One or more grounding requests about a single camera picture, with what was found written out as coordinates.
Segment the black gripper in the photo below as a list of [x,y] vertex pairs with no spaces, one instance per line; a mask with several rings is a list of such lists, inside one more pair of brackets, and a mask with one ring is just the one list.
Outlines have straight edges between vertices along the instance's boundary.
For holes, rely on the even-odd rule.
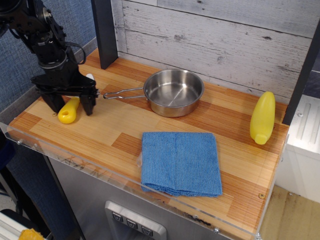
[[45,93],[41,97],[53,112],[59,113],[64,107],[65,101],[61,95],[66,95],[78,96],[86,115],[93,114],[96,98],[100,93],[96,89],[95,80],[80,73],[71,47],[62,50],[58,61],[40,62],[39,66],[44,74],[32,77],[31,82],[40,92]]

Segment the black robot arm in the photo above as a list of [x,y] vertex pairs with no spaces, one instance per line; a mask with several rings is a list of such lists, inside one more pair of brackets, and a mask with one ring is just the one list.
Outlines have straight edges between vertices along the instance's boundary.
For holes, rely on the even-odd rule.
[[2,0],[0,34],[10,31],[37,57],[44,74],[31,78],[42,99],[58,113],[65,105],[63,96],[79,97],[85,113],[93,113],[99,91],[95,80],[82,75],[73,48],[80,45],[65,40],[63,26],[41,0]]

